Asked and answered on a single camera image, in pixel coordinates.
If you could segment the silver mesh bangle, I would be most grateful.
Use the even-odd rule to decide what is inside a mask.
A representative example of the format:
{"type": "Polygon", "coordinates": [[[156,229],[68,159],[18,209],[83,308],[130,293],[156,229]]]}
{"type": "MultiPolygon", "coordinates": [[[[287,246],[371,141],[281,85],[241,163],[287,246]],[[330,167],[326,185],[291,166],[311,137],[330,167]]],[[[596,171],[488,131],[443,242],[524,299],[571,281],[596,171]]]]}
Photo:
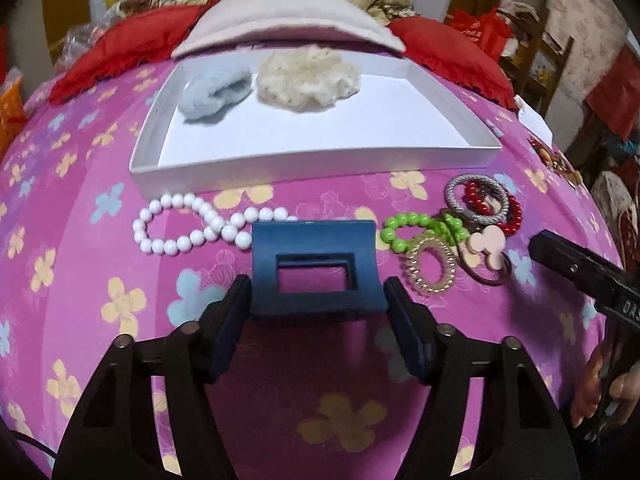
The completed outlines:
{"type": "Polygon", "coordinates": [[[444,188],[445,202],[455,214],[479,226],[506,222],[510,209],[506,190],[484,174],[459,174],[444,188]]]}

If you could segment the blue hair claw clip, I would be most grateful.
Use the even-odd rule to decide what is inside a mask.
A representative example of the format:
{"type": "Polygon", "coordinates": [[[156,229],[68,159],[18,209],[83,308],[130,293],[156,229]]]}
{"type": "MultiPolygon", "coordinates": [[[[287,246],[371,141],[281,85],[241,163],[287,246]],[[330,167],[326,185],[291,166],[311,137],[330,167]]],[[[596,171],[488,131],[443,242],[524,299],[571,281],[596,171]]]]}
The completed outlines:
{"type": "Polygon", "coordinates": [[[387,309],[372,220],[258,221],[253,303],[261,320],[360,320],[387,309]]]}

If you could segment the small trinkets on bed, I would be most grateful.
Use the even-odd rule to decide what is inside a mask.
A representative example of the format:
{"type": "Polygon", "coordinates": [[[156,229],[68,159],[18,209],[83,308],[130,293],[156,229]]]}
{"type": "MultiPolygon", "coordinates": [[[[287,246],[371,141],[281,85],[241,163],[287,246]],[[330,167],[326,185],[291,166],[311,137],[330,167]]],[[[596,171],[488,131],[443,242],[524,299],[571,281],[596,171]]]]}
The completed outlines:
{"type": "Polygon", "coordinates": [[[584,183],[580,172],[570,164],[561,151],[550,148],[533,134],[528,137],[528,142],[544,166],[562,177],[572,188],[579,188],[584,183]]]}

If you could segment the white paper card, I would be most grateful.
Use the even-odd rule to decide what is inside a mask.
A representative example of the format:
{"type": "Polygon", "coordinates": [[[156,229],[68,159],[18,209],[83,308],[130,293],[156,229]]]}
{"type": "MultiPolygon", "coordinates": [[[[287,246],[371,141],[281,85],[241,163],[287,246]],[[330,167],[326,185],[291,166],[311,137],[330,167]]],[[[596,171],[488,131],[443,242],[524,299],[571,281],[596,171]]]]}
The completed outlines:
{"type": "Polygon", "coordinates": [[[518,107],[518,121],[542,143],[551,148],[553,145],[553,133],[544,118],[520,96],[514,96],[514,101],[518,107]]]}

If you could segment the red shopping bag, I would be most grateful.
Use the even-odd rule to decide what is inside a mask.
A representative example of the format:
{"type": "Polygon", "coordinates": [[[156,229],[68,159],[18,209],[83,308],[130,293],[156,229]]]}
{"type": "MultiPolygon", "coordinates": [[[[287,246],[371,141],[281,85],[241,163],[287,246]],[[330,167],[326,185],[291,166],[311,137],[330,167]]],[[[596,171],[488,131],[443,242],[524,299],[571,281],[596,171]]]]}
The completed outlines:
{"type": "Polygon", "coordinates": [[[463,10],[453,10],[446,15],[445,23],[461,32],[472,44],[498,62],[506,43],[512,38],[512,29],[506,19],[492,8],[481,16],[463,10]]]}

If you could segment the red ruffled pillow right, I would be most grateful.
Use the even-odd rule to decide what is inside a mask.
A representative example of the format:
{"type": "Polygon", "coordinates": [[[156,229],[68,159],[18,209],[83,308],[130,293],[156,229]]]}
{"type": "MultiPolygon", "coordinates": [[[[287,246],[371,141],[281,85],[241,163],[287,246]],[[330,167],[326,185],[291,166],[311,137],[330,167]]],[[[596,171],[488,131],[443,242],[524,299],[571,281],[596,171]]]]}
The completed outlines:
{"type": "Polygon", "coordinates": [[[507,110],[516,110],[512,84],[498,62],[462,32],[422,16],[398,18],[387,28],[404,43],[406,58],[507,110]]]}

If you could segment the red ruffled pillow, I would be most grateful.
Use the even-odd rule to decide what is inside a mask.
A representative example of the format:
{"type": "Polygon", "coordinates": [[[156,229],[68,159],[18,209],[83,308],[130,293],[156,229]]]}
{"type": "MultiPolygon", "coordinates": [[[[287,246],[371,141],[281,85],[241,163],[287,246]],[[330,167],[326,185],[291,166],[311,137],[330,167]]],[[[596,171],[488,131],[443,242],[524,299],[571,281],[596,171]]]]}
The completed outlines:
{"type": "Polygon", "coordinates": [[[404,43],[406,58],[507,110],[516,110],[512,84],[498,62],[462,32],[422,16],[398,18],[387,28],[404,43]]]}
{"type": "Polygon", "coordinates": [[[48,102],[62,105],[102,80],[168,60],[198,20],[219,1],[162,6],[119,21],[66,70],[51,89],[48,102]]]}

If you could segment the orange plastic basket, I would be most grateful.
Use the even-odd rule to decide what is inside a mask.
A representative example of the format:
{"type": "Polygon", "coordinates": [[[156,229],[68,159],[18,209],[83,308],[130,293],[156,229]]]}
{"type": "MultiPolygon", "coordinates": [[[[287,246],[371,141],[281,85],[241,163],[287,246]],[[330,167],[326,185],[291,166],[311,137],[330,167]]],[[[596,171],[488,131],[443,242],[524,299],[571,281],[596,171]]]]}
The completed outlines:
{"type": "Polygon", "coordinates": [[[27,122],[24,104],[21,94],[22,78],[4,82],[1,87],[0,98],[0,156],[4,157],[9,151],[18,134],[23,130],[27,122]]]}

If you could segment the white shallow tray box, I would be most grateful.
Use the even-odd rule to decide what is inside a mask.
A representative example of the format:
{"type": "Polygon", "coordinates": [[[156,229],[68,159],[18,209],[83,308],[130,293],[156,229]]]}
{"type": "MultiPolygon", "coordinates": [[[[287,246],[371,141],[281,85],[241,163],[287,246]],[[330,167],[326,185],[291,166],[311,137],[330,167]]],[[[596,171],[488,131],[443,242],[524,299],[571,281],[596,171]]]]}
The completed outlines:
{"type": "Polygon", "coordinates": [[[140,194],[209,192],[282,181],[420,169],[486,167],[502,145],[485,123],[427,70],[406,58],[345,51],[361,88],[326,110],[295,113],[251,93],[208,122],[178,109],[183,90],[212,68],[251,70],[267,50],[179,62],[160,88],[132,150],[140,194]]]}

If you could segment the light blue fluffy scrunchie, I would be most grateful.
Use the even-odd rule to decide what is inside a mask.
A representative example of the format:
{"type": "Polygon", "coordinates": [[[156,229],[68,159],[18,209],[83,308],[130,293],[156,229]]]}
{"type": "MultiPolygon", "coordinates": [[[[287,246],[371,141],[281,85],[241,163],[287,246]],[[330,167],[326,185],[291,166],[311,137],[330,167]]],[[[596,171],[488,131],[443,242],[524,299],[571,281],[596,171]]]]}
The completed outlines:
{"type": "Polygon", "coordinates": [[[243,63],[209,67],[184,88],[178,110],[196,122],[242,102],[252,92],[252,71],[243,63]]]}

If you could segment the cream lace scrunchie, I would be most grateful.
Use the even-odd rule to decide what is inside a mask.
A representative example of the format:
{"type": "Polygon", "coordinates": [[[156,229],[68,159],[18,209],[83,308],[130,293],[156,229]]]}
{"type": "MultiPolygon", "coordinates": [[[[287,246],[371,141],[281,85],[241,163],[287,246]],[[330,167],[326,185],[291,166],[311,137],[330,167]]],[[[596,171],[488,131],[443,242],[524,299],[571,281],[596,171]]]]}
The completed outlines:
{"type": "Polygon", "coordinates": [[[262,61],[255,79],[262,102],[296,113],[325,110],[360,88],[360,68],[318,46],[273,53],[262,61]]]}

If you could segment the clear plastic bags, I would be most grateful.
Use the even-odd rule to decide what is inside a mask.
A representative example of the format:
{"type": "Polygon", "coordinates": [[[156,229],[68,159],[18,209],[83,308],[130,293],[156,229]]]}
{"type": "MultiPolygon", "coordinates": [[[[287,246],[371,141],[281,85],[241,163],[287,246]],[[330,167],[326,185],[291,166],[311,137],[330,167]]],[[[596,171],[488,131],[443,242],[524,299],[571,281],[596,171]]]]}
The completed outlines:
{"type": "Polygon", "coordinates": [[[52,50],[55,54],[53,70],[55,75],[69,70],[85,53],[92,49],[98,40],[125,14],[114,4],[103,16],[87,24],[73,27],[52,50]]]}

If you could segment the red ruffled pillow left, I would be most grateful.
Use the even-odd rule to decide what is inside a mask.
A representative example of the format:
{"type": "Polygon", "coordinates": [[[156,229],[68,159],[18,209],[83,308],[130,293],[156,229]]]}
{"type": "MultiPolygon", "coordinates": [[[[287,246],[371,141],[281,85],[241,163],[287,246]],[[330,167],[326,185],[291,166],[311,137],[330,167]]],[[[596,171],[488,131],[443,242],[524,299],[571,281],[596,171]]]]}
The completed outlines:
{"type": "Polygon", "coordinates": [[[168,60],[198,20],[219,1],[162,6],[119,21],[66,70],[51,89],[48,102],[62,105],[102,80],[168,60]]]}

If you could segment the white fleece pillow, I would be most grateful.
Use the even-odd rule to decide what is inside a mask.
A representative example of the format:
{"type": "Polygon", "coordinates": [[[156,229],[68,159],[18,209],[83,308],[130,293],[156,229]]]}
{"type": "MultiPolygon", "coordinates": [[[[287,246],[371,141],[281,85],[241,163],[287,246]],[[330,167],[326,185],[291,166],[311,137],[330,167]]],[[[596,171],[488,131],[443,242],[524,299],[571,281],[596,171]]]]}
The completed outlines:
{"type": "Polygon", "coordinates": [[[367,41],[398,53],[404,43],[348,0],[220,0],[171,52],[173,58],[250,40],[367,41]]]}

